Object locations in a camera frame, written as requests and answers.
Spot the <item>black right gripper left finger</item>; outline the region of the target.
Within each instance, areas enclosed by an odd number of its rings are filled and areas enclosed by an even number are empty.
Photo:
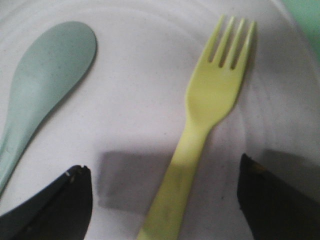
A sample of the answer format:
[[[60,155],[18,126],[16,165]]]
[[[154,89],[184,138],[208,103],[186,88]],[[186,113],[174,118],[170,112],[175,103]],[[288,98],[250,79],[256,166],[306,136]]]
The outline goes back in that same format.
[[[2,240],[83,240],[91,221],[91,171],[75,165],[0,217]]]

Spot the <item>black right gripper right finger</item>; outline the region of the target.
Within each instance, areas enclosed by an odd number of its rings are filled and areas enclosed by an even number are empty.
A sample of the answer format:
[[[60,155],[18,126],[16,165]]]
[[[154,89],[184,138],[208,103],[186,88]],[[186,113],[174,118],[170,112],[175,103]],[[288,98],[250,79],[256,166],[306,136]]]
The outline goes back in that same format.
[[[240,160],[237,198],[255,240],[320,238],[320,204],[246,154]]]

